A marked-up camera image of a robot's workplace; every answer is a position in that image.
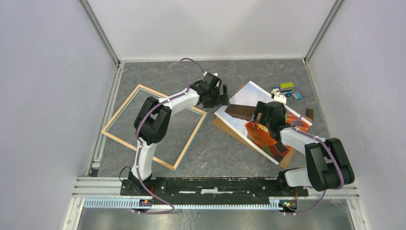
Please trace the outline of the wooden picture frame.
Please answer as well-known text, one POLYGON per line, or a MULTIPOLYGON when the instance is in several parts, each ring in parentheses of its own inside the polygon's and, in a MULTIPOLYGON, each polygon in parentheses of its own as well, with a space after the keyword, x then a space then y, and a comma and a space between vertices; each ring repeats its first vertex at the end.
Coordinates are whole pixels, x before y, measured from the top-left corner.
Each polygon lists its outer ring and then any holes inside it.
MULTIPOLYGON (((134 121, 149 96, 157 99, 167 97, 144 85, 137 85, 101 133, 136 152, 134 121)), ((196 107, 184 109, 173 115, 164 139, 157 145, 153 161, 170 170, 176 170, 206 115, 204 110, 196 107)))

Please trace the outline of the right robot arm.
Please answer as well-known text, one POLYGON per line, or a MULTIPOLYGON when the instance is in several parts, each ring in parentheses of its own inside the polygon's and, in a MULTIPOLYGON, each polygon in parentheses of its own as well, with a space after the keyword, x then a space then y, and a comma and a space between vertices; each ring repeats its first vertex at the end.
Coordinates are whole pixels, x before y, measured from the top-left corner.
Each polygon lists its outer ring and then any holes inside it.
POLYGON ((271 138, 305 155, 305 168, 282 171, 278 180, 287 187, 311 187, 319 192, 352 184, 355 174, 340 139, 320 138, 304 132, 298 127, 302 117, 287 123, 286 113, 281 102, 259 101, 252 116, 268 129, 271 138))

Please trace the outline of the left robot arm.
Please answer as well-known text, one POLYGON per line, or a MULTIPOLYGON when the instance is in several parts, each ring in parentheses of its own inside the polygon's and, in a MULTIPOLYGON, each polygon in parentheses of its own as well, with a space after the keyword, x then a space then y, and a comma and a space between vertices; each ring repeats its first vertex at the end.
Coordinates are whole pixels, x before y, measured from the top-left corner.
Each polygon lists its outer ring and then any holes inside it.
POLYGON ((137 150, 128 175, 129 181, 138 190, 148 187, 155 149, 167 134, 171 117, 200 104, 203 108, 229 105, 228 86, 216 74, 206 72, 202 80, 172 96, 146 98, 134 121, 137 150))

